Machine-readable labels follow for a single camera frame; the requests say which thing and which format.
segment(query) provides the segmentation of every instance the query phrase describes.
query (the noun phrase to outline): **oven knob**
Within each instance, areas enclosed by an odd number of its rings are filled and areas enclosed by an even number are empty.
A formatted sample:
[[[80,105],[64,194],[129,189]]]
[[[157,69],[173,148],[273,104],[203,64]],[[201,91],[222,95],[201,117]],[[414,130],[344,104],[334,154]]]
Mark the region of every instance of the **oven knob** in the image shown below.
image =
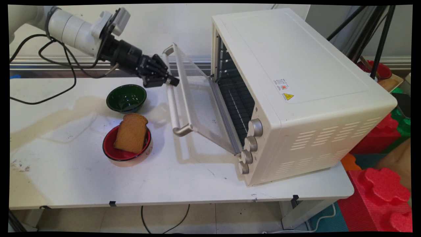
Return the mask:
[[[260,119],[255,118],[248,122],[248,130],[254,137],[260,137],[263,134],[263,126]]]
[[[248,165],[244,164],[242,161],[238,162],[238,168],[242,175],[248,174]]]
[[[249,152],[248,150],[242,150],[241,151],[241,160],[244,164],[253,163],[253,156],[251,155],[251,152]]]
[[[257,151],[257,141],[254,137],[248,136],[244,138],[244,150]]]

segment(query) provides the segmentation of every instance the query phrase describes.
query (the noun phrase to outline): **floor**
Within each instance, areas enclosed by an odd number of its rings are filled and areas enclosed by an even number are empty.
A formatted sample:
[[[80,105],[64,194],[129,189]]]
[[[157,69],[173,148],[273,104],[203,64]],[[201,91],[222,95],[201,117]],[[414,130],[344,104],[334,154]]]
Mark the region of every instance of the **floor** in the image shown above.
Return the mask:
[[[152,233],[178,224],[187,205],[144,206],[144,220]],[[278,202],[194,204],[184,222],[168,233],[257,234],[282,230]],[[147,233],[141,207],[46,209],[39,231]],[[307,230],[302,224],[297,230]]]

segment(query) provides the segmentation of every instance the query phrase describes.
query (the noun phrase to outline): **red foam block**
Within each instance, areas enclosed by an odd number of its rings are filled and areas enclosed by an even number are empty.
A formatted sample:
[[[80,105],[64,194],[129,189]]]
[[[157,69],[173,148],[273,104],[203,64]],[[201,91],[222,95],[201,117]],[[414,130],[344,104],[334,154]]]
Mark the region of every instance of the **red foam block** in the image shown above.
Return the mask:
[[[349,231],[412,232],[410,192],[390,169],[348,171],[354,194],[338,201]]]
[[[396,139],[400,138],[397,130],[399,123],[389,113],[375,126],[349,153],[380,154]]]

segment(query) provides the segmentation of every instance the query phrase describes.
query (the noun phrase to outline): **toaster oven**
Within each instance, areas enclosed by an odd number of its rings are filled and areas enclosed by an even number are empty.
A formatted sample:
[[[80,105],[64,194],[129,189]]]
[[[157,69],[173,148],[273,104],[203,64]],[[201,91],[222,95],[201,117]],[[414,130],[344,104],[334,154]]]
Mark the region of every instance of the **toaster oven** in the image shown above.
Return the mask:
[[[213,16],[212,37],[211,77],[176,44],[163,53],[180,78],[171,125],[237,156],[248,185],[336,165],[397,105],[288,8]]]

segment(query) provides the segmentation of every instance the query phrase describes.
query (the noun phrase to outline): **sticker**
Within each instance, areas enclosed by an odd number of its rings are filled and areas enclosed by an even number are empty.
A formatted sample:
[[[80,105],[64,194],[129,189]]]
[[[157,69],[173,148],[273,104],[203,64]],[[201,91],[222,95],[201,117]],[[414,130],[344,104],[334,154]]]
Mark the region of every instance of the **sticker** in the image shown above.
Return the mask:
[[[284,96],[287,100],[290,100],[292,97],[294,97],[293,94],[287,94],[287,93],[284,93]]]
[[[276,79],[272,81],[276,89],[278,89],[279,94],[281,94],[282,98],[285,101],[295,101],[295,93],[291,90],[290,86],[288,85],[285,79]]]

